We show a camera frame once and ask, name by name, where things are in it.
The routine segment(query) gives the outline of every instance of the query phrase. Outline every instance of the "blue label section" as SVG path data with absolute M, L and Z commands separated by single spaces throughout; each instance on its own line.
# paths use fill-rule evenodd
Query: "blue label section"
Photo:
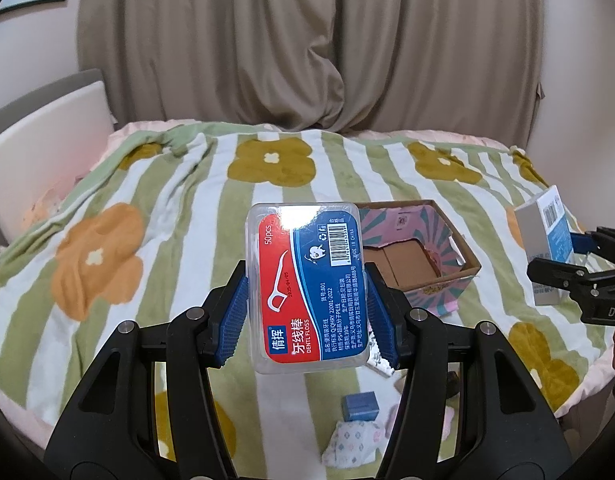
M 547 235 L 550 256 L 557 262 L 567 262 L 572 253 L 572 237 L 565 215 L 554 225 Z
M 287 353 L 287 328 L 285 325 L 268 326 L 270 354 Z
M 309 225 L 292 231 L 292 243 L 322 359 L 363 352 L 367 305 L 355 218 L 344 211 L 323 211 Z

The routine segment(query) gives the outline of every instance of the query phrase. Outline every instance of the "white box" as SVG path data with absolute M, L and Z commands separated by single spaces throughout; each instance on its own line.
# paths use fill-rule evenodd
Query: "white box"
M 565 208 L 556 186 L 538 193 L 514 209 L 519 224 L 527 261 L 547 258 L 557 262 L 573 261 L 572 237 L 565 217 Z M 564 292 L 559 288 L 533 283 L 537 305 L 557 304 Z

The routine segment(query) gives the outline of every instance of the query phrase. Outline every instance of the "mattress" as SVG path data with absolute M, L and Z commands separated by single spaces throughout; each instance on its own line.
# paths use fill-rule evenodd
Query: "mattress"
M 167 322 L 226 282 L 243 257 L 247 210 L 258 202 L 435 200 L 482 265 L 445 322 L 494 321 L 557 416 L 613 376 L 612 329 L 580 323 L 571 300 L 533 304 L 513 207 L 545 183 L 522 150 L 443 132 L 346 138 L 187 122 L 118 134 L 118 145 L 59 210 L 0 254 L 0 406 L 39 445 L 119 322 Z M 568 222 L 580 230 L 571 214 Z M 594 256 L 587 266 L 609 268 Z M 319 457 L 346 394 L 374 391 L 385 425 L 399 401 L 398 373 L 387 379 L 361 367 L 261 376 L 252 370 L 248 338 L 246 323 L 235 356 L 210 372 L 239 474 L 373 476 L 386 440 L 361 468 L 326 468 Z M 162 367 L 156 390 L 161 452 L 171 457 Z M 456 424 L 450 421 L 440 458 L 453 452 Z

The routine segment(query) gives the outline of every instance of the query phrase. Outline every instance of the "bed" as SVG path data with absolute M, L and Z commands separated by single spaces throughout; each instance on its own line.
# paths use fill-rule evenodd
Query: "bed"
M 51 189 L 65 195 L 59 209 L 25 229 L 26 213 Z M 254 203 L 431 198 L 482 265 L 444 321 L 494 321 L 563 416 L 613 377 L 612 329 L 580 323 L 571 300 L 534 306 L 512 207 L 542 189 L 523 150 L 447 132 L 343 137 L 193 120 L 115 132 L 99 72 L 62 80 L 0 112 L 0 408 L 43 448 L 118 323 L 167 322 L 225 283 L 243 256 L 242 226 Z M 581 230 L 571 214 L 568 222 Z M 586 264 L 609 268 L 594 256 Z M 210 374 L 239 474 L 373 475 L 380 453 L 350 470 L 326 468 L 319 457 L 341 420 L 343 395 L 376 392 L 385 425 L 399 400 L 399 372 L 262 376 L 252 370 L 248 338 L 246 324 L 235 356 Z M 155 385 L 159 440 L 173 458 L 163 372 Z M 456 419 L 447 425 L 441 459 L 453 453 Z

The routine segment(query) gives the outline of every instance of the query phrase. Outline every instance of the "plastic container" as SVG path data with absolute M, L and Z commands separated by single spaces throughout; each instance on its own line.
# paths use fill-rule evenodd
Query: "plastic container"
M 246 222 L 250 352 L 262 374 L 367 362 L 367 286 L 358 208 L 257 204 Z

